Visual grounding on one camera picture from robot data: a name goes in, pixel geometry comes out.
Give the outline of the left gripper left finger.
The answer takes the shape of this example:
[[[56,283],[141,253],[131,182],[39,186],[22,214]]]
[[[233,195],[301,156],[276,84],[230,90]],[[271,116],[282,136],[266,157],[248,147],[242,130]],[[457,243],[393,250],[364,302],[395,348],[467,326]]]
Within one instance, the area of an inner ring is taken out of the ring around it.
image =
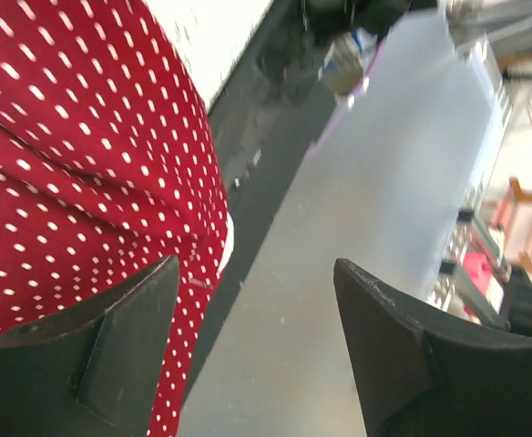
[[[0,437],[146,435],[178,290],[166,257],[0,335]]]

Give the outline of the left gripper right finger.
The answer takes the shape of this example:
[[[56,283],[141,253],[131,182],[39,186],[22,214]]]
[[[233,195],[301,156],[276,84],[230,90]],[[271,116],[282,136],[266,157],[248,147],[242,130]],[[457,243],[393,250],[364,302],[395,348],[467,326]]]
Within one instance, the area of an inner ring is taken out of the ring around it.
[[[337,259],[370,436],[532,436],[532,338],[459,319]]]

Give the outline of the red polka dot cloth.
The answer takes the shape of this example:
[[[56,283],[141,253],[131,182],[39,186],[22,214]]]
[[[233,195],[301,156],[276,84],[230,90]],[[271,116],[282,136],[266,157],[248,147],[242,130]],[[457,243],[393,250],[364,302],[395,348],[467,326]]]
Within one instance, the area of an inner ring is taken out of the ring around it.
[[[233,250],[207,112],[142,1],[0,1],[0,334],[179,260],[148,435],[173,436]]]

